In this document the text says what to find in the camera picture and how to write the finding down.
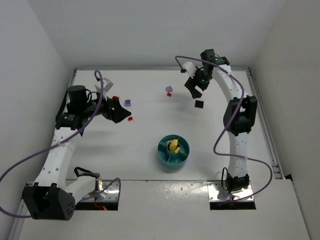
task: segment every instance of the white table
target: white table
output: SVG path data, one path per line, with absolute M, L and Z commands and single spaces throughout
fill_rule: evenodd
M 99 116 L 86 129 L 73 155 L 68 179 L 80 166 L 103 179 L 122 181 L 118 211 L 75 211 L 70 221 L 26 219 L 19 240 L 308 240 L 308 232 L 290 180 L 274 179 L 255 197 L 256 210 L 210 210 L 206 180 L 219 180 L 228 157 L 215 156 L 213 144 L 223 128 L 227 106 L 219 86 L 204 92 L 204 108 L 184 87 L 186 74 L 173 70 L 104 70 L 114 83 L 110 96 L 131 100 L 133 121 L 114 124 Z M 234 75 L 251 93 L 245 71 Z M 94 90 L 92 70 L 79 70 L 73 84 Z M 173 87 L 168 97 L 165 87 Z M 157 158 L 157 145 L 169 134 L 183 136 L 190 156 L 177 172 Z M 222 138 L 220 152 L 229 151 Z M 270 163 L 258 117 L 250 133 L 248 156 Z M 269 178 L 268 169 L 248 162 L 253 190 Z

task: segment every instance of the black square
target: black square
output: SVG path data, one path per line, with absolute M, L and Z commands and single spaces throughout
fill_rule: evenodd
M 203 101 L 195 100 L 195 105 L 194 105 L 194 107 L 195 107 L 195 108 L 203 109 L 203 108 L 204 108 L 204 102 L 203 102 Z

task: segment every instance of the white wall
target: white wall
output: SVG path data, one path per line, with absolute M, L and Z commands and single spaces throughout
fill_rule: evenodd
M 319 9 L 318 0 L 287 0 L 253 68 L 313 240 L 320 239 Z
M 0 174 L 45 147 L 71 73 L 26 0 L 0 3 Z M 0 205 L 15 213 L 26 181 L 33 181 L 46 155 L 23 163 L 0 183 Z M 13 218 L 0 213 L 0 240 Z
M 176 66 L 214 48 L 254 62 L 284 0 L 28 0 L 62 60 L 77 66 Z

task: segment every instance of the purple block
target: purple block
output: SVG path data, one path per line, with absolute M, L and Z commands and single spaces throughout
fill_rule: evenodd
M 167 93 L 171 93 L 171 92 L 173 91 L 173 89 L 172 89 L 171 86 L 167 86 L 167 87 L 165 88 L 165 90 L 166 90 Z
M 129 99 L 128 100 L 124 100 L 124 106 L 131 107 L 131 102 L 130 102 Z

